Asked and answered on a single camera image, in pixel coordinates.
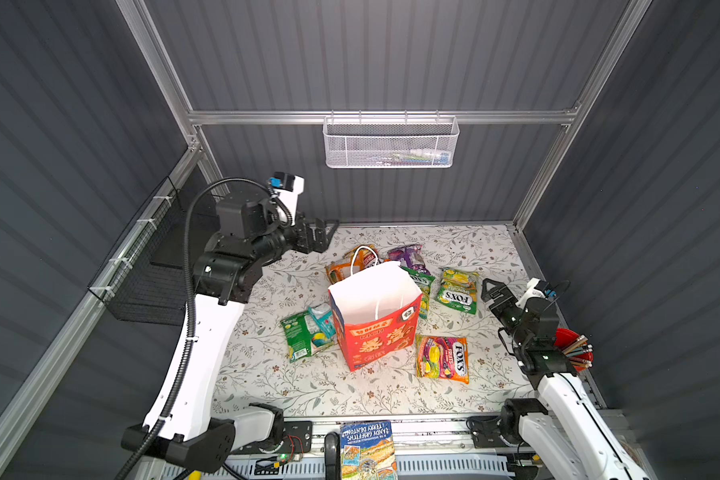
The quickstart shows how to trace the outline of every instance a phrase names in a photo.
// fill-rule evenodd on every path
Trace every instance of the white bag handle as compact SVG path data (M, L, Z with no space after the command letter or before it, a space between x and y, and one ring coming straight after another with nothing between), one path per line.
M360 250L362 250L364 248L365 248L365 250L369 250L371 253L373 253L373 256L376 257L376 263L373 266L378 265L379 259L378 259L378 255L376 254L376 251L367 245L360 245L357 247L357 249L355 250L355 254L352 256L352 263L349 264L349 276L352 276L355 274L355 272L352 270L352 268L355 266L355 260L357 259L357 254L360 252ZM378 300L376 300L376 316L375 316L376 320L378 320L378 304L381 303L381 294L382 294L382 292L379 292ZM400 295L400 306L398 307L398 309L403 307L403 298L404 298L404 296Z

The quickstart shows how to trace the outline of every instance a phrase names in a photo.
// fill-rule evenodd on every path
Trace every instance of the floral tablecloth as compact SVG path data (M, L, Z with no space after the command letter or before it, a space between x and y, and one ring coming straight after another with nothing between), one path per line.
M382 253L422 244L427 268L438 277L433 297L442 266L507 282L516 295L525 290L527 274L505 226L341 227L324 254L288 252L264 268L221 363L213 398L216 416L250 402L278 406L289 417L494 412L506 398L531 395L528 380L500 344L498 320L482 300L477 315L469 315L432 298L428 318L418 324L418 333L467 337L468 385L417 378L413 347L355 372L349 372L338 345L289 363L279 320L326 302L325 265L359 244L374 244Z

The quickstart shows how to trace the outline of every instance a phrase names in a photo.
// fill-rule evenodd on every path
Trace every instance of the snack package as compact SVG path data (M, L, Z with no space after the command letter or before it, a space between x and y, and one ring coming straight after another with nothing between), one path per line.
M467 339L416 335L416 375L469 383Z
M421 293L423 293L423 295L421 296L421 310L418 312L418 317L426 320L427 313L429 313L429 294L432 288L432 282L434 282L434 277L432 275L423 274L422 272L407 268L402 264L400 264L400 268L408 272L408 275L411 276L413 282L416 282L416 285L418 285L421 289Z
M280 324L288 340L288 360L291 363L302 357L313 356L333 345L333 341L311 319L309 312L288 316L280 320Z
M332 340L336 336L336 327L333 326L333 310L330 305L321 303L317 306L310 306L309 314L327 338Z
M443 281L437 301L461 312L477 312L477 280L480 277L474 272L462 272L453 268L443 271Z
M422 245L398 246L389 250L387 256L389 256L389 260L399 261L401 266L406 266L424 275L431 275L421 257L421 248Z
M336 260L335 262L332 262L325 268L327 278L331 281L331 283L338 283L341 282L343 279L349 278L349 275L351 274L349 264L352 262L352 257L355 255L355 250L360 248L361 246L363 245L358 245L352 250L349 250L344 254L342 258ZM355 259L355 274L361 270L365 270L369 266L375 265L376 258L379 258L378 249L375 245L364 246L372 248L373 253L375 253L376 255L374 255L372 252L368 251L365 248L360 249L360 252L357 254L357 258Z

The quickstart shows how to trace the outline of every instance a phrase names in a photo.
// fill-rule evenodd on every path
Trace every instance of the robotic arm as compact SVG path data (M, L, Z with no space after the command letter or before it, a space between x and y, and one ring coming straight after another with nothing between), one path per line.
M267 449L281 443L284 419L278 408L251 404L232 418L211 418L215 376L253 285L261 278L262 267L276 262L288 250L325 252L338 227L334 222L326 232L325 222L319 219L315 227L309 226L305 216L296 212L298 195L304 191L301 177L276 172L268 188L241 181L243 187L232 189L216 204L221 229L194 264L194 334L188 338L188 305L158 398L143 423L127 428L122 437L125 448L190 471L216 472L232 450L252 442ZM175 380L184 368L187 340L192 341L191 361L185 364L169 415L163 416ZM144 448L152 427L160 421L161 428Z
M557 480L648 480L595 409L578 372L554 345L557 296L549 283L532 279L520 300L504 283L483 281L482 299L509 334L517 364L538 398L511 398L501 409L497 435L533 447ZM570 442L549 417L555 412Z

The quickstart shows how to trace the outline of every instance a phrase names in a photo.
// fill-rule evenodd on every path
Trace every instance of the white mesh basket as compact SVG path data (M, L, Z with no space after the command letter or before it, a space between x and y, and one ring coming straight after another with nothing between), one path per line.
M448 168L458 140L455 117L400 115L326 117L330 168Z

